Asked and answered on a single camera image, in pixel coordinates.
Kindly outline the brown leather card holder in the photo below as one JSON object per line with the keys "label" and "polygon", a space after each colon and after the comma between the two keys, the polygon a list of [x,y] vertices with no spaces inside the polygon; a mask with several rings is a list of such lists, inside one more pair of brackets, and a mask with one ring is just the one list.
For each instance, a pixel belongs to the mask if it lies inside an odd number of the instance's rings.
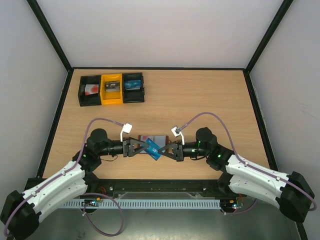
{"label": "brown leather card holder", "polygon": [[169,143],[169,137],[167,135],[154,135],[153,140],[160,148],[164,147]]}

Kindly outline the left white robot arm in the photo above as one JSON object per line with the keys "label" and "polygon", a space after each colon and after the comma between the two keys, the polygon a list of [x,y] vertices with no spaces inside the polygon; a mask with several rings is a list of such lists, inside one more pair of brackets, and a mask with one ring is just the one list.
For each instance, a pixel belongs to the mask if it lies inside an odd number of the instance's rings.
{"label": "left white robot arm", "polygon": [[85,193],[96,193],[100,180],[94,170],[101,165],[102,156],[133,157],[148,147],[132,137],[111,140],[104,129],[93,130],[81,150],[61,170],[22,193],[15,190],[7,196],[0,214],[4,235],[24,240],[64,203]]}

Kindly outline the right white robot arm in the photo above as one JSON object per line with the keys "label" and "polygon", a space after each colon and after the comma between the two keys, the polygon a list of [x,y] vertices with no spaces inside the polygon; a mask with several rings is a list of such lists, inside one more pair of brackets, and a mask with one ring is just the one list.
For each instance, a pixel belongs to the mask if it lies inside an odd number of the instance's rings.
{"label": "right white robot arm", "polygon": [[279,172],[249,161],[234,148],[219,144],[208,127],[196,131],[194,142],[174,141],[158,153],[177,162],[204,158],[212,169],[222,173],[218,180],[222,195],[235,193],[264,201],[294,222],[303,223],[307,214],[317,209],[315,194],[302,174]]}

